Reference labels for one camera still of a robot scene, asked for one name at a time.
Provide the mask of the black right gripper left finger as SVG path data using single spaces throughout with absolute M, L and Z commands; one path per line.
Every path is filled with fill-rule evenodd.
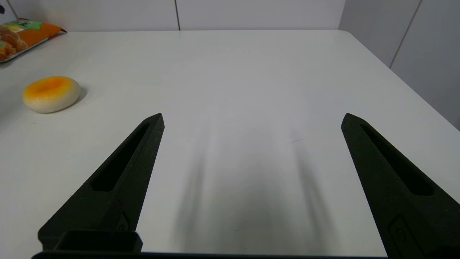
M 44 250 L 68 231 L 134 231 L 164 131 L 161 113 L 143 120 L 38 231 Z

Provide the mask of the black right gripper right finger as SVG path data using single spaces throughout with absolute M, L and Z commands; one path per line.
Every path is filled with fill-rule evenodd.
M 387 256 L 458 259 L 459 203 L 365 120 L 341 130 Z

